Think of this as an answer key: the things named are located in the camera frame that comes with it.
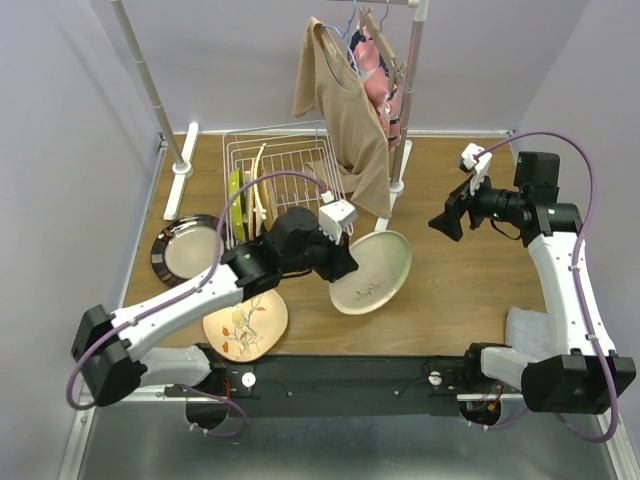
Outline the white leaf pattern plate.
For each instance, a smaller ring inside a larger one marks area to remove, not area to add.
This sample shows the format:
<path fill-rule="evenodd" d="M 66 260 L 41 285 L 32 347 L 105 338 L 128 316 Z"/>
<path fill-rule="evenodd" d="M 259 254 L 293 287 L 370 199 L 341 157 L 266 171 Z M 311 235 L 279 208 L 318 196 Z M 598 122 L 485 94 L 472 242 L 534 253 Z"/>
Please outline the white leaf pattern plate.
<path fill-rule="evenodd" d="M 346 315 L 378 310 L 402 288 L 410 272 L 412 249 L 407 238 L 391 230 L 356 240 L 350 253 L 358 269 L 329 285 L 333 306 Z"/>

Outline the green yellow woven mat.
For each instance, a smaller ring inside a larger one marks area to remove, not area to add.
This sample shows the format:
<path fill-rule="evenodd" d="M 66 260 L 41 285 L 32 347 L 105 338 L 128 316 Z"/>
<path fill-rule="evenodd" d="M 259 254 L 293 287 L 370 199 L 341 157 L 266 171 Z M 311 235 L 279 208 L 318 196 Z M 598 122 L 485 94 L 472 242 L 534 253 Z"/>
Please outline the green yellow woven mat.
<path fill-rule="evenodd" d="M 252 161 L 251 180 L 257 180 L 264 174 L 262 156 L 266 146 L 266 143 L 260 145 L 258 153 Z M 268 197 L 268 181 L 263 180 L 255 183 L 251 187 L 251 191 L 253 195 L 251 210 L 254 225 L 253 230 L 255 235 L 258 236 L 265 230 L 269 230 L 273 224 L 273 215 Z"/>

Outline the green polka dot plate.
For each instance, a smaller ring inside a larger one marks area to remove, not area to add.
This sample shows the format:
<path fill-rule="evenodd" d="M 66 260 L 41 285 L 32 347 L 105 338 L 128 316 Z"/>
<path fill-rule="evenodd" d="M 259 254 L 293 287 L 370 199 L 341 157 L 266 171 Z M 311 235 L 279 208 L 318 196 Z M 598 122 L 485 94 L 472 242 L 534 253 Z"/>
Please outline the green polka dot plate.
<path fill-rule="evenodd" d="M 243 186 L 243 174 L 240 169 L 232 171 L 229 175 L 228 193 L 229 198 L 234 197 L 230 208 L 231 227 L 234 238 L 237 243 L 244 243 L 246 241 L 246 233 L 244 228 L 243 208 L 244 200 L 243 195 L 236 196 L 236 193 Z"/>

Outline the orange woven bamboo tray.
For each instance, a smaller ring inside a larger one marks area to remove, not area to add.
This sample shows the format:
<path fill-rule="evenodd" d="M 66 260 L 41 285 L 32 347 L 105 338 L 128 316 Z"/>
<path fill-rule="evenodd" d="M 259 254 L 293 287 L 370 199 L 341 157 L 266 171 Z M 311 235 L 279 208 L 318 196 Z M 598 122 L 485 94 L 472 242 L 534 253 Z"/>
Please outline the orange woven bamboo tray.
<path fill-rule="evenodd" d="M 244 191 L 244 219 L 246 226 L 246 238 L 248 241 L 254 240 L 256 236 L 255 222 L 255 195 L 252 186 Z"/>

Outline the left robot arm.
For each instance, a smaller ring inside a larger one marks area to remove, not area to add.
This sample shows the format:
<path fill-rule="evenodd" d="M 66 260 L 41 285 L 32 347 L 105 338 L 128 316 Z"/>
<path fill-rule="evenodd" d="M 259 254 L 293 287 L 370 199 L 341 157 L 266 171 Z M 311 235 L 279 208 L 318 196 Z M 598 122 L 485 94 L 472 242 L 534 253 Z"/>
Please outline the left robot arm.
<path fill-rule="evenodd" d="M 224 253 L 211 267 L 160 295 L 132 307 L 109 312 L 96 305 L 80 320 L 71 355 L 76 363 L 66 387 L 68 404 L 82 377 L 92 405 L 113 405 L 141 386 L 149 367 L 145 356 L 184 326 L 227 307 L 251 300 L 282 281 L 310 272 L 335 282 L 358 268 L 349 251 L 347 227 L 357 217 L 346 200 L 318 212 L 291 207 L 272 228 Z"/>

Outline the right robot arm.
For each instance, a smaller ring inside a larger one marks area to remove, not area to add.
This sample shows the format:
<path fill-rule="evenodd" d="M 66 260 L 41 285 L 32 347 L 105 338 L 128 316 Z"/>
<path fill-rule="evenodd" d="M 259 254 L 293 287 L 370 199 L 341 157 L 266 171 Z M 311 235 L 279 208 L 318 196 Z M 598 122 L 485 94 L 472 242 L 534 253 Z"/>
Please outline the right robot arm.
<path fill-rule="evenodd" d="M 480 392 L 496 380 L 519 391 L 533 412 L 603 414 L 635 379 L 636 367 L 632 358 L 618 355 L 600 318 L 584 248 L 577 242 L 583 225 L 579 209 L 557 200 L 560 158 L 521 153 L 512 191 L 492 186 L 491 160 L 474 143 L 465 148 L 459 167 L 467 178 L 429 225 L 454 241 L 463 236 L 464 216 L 471 229 L 488 219 L 519 230 L 542 287 L 552 353 L 536 359 L 506 345 L 474 343 L 465 352 L 461 382 Z"/>

